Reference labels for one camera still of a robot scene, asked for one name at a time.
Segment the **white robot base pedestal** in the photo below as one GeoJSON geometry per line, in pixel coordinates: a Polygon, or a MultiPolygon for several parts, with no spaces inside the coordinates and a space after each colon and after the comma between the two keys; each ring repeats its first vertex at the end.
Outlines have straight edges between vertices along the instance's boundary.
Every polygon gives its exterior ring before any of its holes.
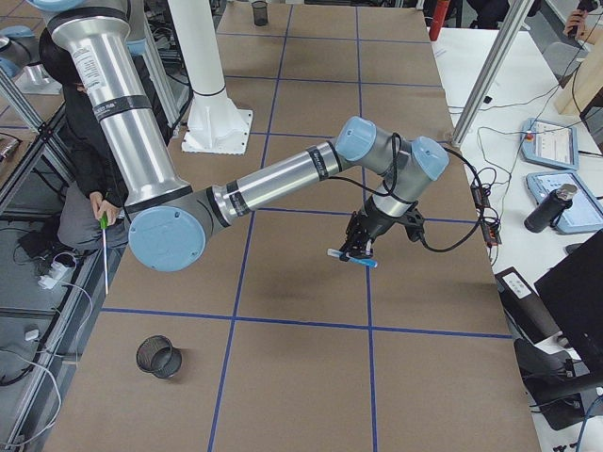
{"type": "Polygon", "coordinates": [[[209,3],[173,0],[169,8],[193,91],[182,150],[244,154],[253,113],[237,108],[227,93],[209,3]]]}

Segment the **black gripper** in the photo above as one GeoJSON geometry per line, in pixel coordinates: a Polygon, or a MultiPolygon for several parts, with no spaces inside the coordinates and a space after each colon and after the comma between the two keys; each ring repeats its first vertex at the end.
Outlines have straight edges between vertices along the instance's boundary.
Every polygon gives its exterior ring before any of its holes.
{"type": "Polygon", "coordinates": [[[373,256],[373,243],[389,230],[389,216],[376,208],[365,206],[353,212],[346,230],[346,241],[340,248],[340,260],[348,262],[356,250],[365,257],[373,256]]]}

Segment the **black cup near arm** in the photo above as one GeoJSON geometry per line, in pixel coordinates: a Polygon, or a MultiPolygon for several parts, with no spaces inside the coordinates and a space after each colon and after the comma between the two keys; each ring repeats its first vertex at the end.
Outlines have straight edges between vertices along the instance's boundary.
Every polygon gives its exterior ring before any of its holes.
{"type": "Polygon", "coordinates": [[[265,0],[254,0],[252,2],[253,24],[265,26],[269,22],[268,3],[265,0]]]}

